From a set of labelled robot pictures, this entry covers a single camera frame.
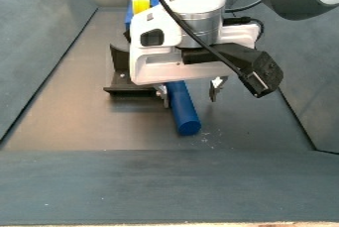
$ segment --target blue cylinder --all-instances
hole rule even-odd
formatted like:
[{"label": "blue cylinder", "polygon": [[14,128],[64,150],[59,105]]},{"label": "blue cylinder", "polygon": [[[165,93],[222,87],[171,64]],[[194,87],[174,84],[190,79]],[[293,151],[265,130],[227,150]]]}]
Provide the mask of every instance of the blue cylinder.
[{"label": "blue cylinder", "polygon": [[167,82],[166,86],[178,132],[182,136],[195,135],[202,128],[202,123],[197,114],[186,82]]}]

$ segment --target black mount bracket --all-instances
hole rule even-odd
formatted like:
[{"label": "black mount bracket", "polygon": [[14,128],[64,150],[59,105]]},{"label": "black mount bracket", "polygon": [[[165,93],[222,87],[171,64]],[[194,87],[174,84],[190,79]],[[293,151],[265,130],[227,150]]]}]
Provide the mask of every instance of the black mount bracket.
[{"label": "black mount bracket", "polygon": [[[213,45],[214,49],[239,68],[246,88],[261,98],[274,92],[283,79],[283,72],[267,52],[250,49],[239,44]],[[219,61],[205,49],[183,49],[185,64]]]}]

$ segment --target bin floor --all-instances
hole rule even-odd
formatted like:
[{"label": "bin floor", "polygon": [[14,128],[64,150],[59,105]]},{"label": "bin floor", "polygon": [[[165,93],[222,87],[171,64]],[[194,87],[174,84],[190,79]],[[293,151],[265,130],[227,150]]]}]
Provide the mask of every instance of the bin floor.
[{"label": "bin floor", "polygon": [[255,99],[235,76],[217,103],[210,79],[187,81],[203,124],[191,137],[179,136],[161,98],[112,98],[103,88],[112,77],[110,44],[127,50],[123,18],[124,9],[98,10],[2,143],[4,151],[313,149],[281,93]]},{"label": "bin floor", "polygon": [[338,221],[338,156],[311,151],[279,92],[231,78],[211,103],[190,81],[203,130],[181,137],[159,99],[103,91],[123,16],[98,11],[2,144],[2,225]]}]

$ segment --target yellow object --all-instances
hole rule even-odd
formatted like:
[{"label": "yellow object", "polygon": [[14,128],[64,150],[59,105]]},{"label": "yellow object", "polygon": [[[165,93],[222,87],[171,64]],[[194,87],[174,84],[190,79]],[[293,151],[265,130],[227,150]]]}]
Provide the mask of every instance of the yellow object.
[{"label": "yellow object", "polygon": [[150,0],[132,0],[132,14],[143,12],[144,10],[151,8]]}]

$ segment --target black cable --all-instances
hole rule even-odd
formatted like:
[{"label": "black cable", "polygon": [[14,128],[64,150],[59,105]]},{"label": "black cable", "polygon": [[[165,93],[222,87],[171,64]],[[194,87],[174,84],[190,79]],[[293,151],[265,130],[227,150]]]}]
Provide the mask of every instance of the black cable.
[{"label": "black cable", "polygon": [[226,13],[233,13],[233,12],[241,12],[241,11],[245,11],[253,7],[255,7],[257,5],[261,4],[261,1],[255,1],[251,3],[251,5],[246,6],[246,7],[242,7],[242,8],[237,8],[237,9],[226,9]]},{"label": "black cable", "polygon": [[259,34],[257,37],[257,40],[261,39],[263,31],[265,31],[265,24],[263,22],[253,17],[235,17],[235,18],[226,18],[223,20],[223,26],[230,26],[230,25],[246,25],[250,22],[257,22],[259,24]]},{"label": "black cable", "polygon": [[210,47],[206,42],[195,35],[195,33],[191,31],[190,26],[187,23],[177,16],[173,9],[167,5],[165,0],[159,0],[161,4],[165,7],[165,10],[167,11],[169,15],[173,17],[178,25],[182,27],[182,29],[186,31],[186,33],[190,35],[190,37],[199,43],[199,45],[214,55],[229,67],[230,69],[238,74],[239,77],[245,77],[243,73],[238,69],[238,67],[219,54],[219,52]]},{"label": "black cable", "polygon": [[257,38],[257,40],[259,40],[261,37],[262,37],[262,35],[263,35],[263,32],[265,32],[265,24],[263,24],[263,22],[262,22],[259,19],[257,19],[257,18],[251,18],[251,21],[253,21],[253,22],[257,22],[257,23],[259,24],[259,35],[258,35],[258,38]]},{"label": "black cable", "polygon": [[261,1],[255,1],[254,3],[251,3],[251,5],[242,7],[242,8],[237,8],[237,9],[227,9],[226,13],[234,13],[234,12],[241,12],[245,11],[253,7],[255,7],[258,4],[261,4]]}]

